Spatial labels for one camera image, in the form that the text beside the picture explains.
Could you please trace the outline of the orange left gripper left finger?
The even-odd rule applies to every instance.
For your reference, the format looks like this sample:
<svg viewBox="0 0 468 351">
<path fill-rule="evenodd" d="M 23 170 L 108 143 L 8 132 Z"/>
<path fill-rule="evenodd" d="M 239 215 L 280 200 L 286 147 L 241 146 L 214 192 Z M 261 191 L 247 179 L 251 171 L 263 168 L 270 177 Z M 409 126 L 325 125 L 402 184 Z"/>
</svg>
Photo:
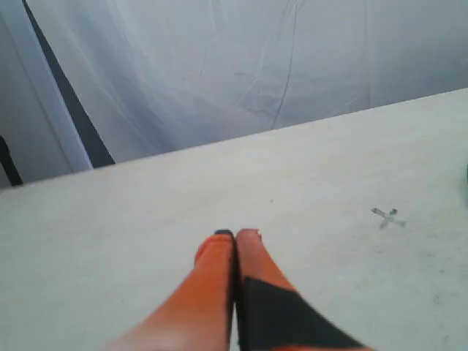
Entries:
<svg viewBox="0 0 468 351">
<path fill-rule="evenodd" d="M 109 350 L 228 350 L 233 318 L 235 239 L 218 230 L 200 245 L 194 268 L 144 321 Z"/>
</svg>

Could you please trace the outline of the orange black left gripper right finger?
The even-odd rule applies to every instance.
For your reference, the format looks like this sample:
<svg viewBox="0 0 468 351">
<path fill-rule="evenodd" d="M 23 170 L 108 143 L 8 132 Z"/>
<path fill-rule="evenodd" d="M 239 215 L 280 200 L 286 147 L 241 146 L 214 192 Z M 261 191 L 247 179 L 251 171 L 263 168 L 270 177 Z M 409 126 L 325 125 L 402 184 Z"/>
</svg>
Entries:
<svg viewBox="0 0 468 351">
<path fill-rule="evenodd" d="M 317 312 L 265 248 L 258 230 L 236 236 L 241 350 L 369 350 Z"/>
</svg>

